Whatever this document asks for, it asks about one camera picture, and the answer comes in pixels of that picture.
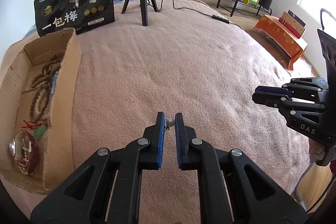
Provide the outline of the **grey gloved right hand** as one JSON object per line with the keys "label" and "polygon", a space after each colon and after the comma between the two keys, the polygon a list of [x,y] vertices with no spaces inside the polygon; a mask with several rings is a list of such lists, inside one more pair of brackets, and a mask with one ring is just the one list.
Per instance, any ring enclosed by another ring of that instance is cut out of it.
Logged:
{"label": "grey gloved right hand", "polygon": [[325,147],[313,139],[309,139],[309,161],[310,163],[322,160],[325,155]]}

